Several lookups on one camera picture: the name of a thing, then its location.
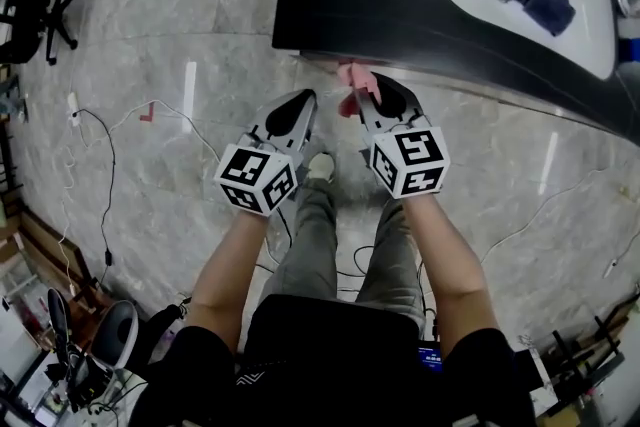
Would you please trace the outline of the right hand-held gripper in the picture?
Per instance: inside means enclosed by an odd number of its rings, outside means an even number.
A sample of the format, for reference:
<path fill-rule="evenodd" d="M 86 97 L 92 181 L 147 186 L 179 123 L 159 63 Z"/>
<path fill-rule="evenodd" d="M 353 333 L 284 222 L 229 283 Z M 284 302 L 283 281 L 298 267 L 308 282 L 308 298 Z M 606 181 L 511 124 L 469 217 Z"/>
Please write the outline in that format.
<path fill-rule="evenodd" d="M 371 136 L 370 169 L 394 199 L 439 192 L 450 167 L 442 129 L 420 113 L 410 89 L 386 75 L 373 76 L 379 99 L 366 88 L 356 91 Z"/>

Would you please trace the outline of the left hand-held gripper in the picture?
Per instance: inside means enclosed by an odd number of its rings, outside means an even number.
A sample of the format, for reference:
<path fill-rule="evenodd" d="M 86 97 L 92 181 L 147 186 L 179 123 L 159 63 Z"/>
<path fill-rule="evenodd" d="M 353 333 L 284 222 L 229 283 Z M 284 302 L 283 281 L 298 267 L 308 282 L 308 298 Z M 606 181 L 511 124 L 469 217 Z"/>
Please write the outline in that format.
<path fill-rule="evenodd" d="M 257 111 L 251 133 L 227 145 L 214 175 L 232 206 L 270 216 L 296 191 L 316 112 L 313 90 L 293 91 Z"/>

